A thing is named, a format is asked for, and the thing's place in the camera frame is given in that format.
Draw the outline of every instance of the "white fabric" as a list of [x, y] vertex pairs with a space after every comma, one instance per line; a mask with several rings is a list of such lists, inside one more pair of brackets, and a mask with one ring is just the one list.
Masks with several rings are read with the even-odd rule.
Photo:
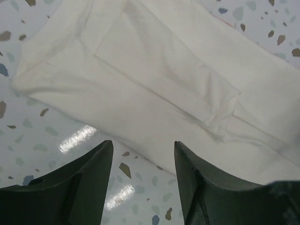
[[270, 148], [297, 155], [298, 70], [192, 0], [93, 1], [64, 0], [23, 45], [16, 90], [172, 173], [180, 140], [253, 182], [300, 179]]

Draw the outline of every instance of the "black plastic part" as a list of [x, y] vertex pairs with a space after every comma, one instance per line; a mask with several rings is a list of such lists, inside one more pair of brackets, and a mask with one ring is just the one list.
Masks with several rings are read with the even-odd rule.
[[254, 184], [218, 169], [180, 142], [175, 165], [185, 225], [300, 225], [300, 181]]
[[105, 141], [75, 161], [0, 189], [0, 225], [99, 225], [113, 160]]

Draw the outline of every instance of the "blue speckle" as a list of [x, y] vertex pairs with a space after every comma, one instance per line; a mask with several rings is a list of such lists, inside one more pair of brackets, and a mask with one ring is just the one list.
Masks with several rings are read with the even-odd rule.
[[0, 63], [0, 74], [8, 76], [8, 69], [6, 69], [6, 67], [2, 63]]
[[24, 186], [27, 186], [29, 185], [30, 181], [32, 181], [34, 179], [34, 177], [32, 175], [30, 176], [25, 176], [24, 177], [24, 180], [23, 180], [23, 185]]
[[155, 215], [154, 217], [152, 217], [152, 225], [158, 225], [159, 224], [159, 217], [158, 215]]
[[228, 12], [227, 8], [219, 8], [219, 13], [220, 14], [224, 14], [224, 13], [227, 13], [227, 12]]

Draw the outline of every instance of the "cloth fold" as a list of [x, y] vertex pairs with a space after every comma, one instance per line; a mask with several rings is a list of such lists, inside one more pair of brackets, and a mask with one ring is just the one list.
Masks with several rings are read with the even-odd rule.
[[[300, 168], [273, 150], [297, 139], [298, 113], [291, 112], [298, 107], [299, 71], [193, 0], [89, 0], [85, 10], [66, 10], [80, 2], [64, 0], [23, 45], [14, 89], [171, 173], [179, 140], [252, 182], [300, 179]], [[64, 33], [56, 27], [61, 14], [88, 16]], [[42, 41], [44, 50], [35, 51]]]

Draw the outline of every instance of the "speckled tabletop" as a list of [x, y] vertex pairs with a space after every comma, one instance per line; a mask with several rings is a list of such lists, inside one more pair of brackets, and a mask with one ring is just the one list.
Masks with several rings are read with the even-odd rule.
[[[21, 43], [45, 25], [61, 1], [0, 0], [0, 187], [27, 185], [110, 139], [15, 93], [9, 86]], [[300, 1], [196, 1], [300, 68]], [[101, 224], [182, 225], [176, 178], [117, 141], [113, 143], [115, 152]]]

